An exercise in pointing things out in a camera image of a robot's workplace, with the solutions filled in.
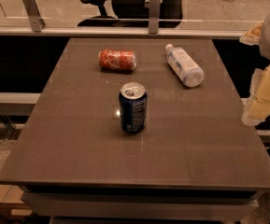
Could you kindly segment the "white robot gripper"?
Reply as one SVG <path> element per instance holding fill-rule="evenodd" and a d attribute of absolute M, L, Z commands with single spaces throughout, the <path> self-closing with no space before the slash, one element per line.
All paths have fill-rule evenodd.
<path fill-rule="evenodd" d="M 264 22 L 259 22 L 244 33 L 239 42 L 245 45 L 259 45 L 260 53 L 270 60 L 270 13 Z M 244 106 L 242 122 L 257 126 L 270 115 L 270 64 L 263 70 L 256 68 L 251 77 L 249 98 Z"/>

